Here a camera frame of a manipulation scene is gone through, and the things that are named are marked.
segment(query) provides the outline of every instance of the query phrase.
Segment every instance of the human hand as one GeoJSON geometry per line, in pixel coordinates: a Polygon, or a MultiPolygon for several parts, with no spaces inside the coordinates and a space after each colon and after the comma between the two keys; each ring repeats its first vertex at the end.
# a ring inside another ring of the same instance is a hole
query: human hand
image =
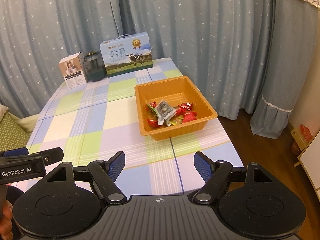
{"type": "Polygon", "coordinates": [[[0,235],[3,240],[12,240],[12,205],[9,201],[4,202],[2,212],[4,217],[0,220],[0,235]]]}

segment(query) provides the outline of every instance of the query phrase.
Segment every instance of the triangular cutout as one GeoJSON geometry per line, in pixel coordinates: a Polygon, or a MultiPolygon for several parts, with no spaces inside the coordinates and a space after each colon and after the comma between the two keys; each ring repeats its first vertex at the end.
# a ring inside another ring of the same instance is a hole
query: triangular cutout
{"type": "Polygon", "coordinates": [[[66,180],[67,180],[67,169],[65,167],[62,167],[47,181],[53,182],[53,181],[66,181],[66,180]]]}
{"type": "Polygon", "coordinates": [[[272,182],[262,171],[259,169],[254,169],[253,180],[255,182],[272,182]]]}

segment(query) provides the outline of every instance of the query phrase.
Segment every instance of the checkered tablecloth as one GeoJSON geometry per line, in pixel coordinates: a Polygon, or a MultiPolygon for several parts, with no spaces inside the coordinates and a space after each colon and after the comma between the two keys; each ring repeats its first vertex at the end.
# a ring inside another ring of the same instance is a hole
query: checkered tablecloth
{"type": "MultiPolygon", "coordinates": [[[[154,141],[139,132],[134,86],[181,76],[170,58],[154,61],[151,69],[89,82],[67,90],[62,84],[40,113],[27,148],[30,153],[61,147],[63,161],[84,166],[108,160],[124,151],[126,163],[116,180],[127,197],[167,195],[200,188],[204,181],[193,166],[193,155],[202,151],[212,160],[223,159],[243,166],[219,120],[201,131],[154,141]]],[[[47,167],[52,170],[58,164],[47,167]]],[[[29,189],[39,179],[16,186],[29,189]]],[[[86,182],[77,185],[89,189],[86,182]]]]}

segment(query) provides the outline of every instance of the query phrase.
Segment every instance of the gold medal badge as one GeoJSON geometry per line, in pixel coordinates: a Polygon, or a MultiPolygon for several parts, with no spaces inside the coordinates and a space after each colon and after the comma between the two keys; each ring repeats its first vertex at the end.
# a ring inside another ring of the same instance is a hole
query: gold medal badge
{"type": "Polygon", "coordinates": [[[133,49],[136,49],[136,48],[141,48],[141,41],[139,39],[134,39],[132,41],[132,45],[133,45],[133,49]]]}

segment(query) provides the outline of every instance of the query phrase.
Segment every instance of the wooden floor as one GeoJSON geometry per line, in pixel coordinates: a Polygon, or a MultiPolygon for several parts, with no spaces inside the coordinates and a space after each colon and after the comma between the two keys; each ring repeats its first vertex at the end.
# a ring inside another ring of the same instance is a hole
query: wooden floor
{"type": "Polygon", "coordinates": [[[257,162],[292,190],[305,204],[306,219],[298,233],[302,240],[320,240],[320,202],[297,157],[291,152],[293,138],[286,128],[278,139],[253,135],[244,110],[236,120],[219,117],[244,166],[257,162]]]}

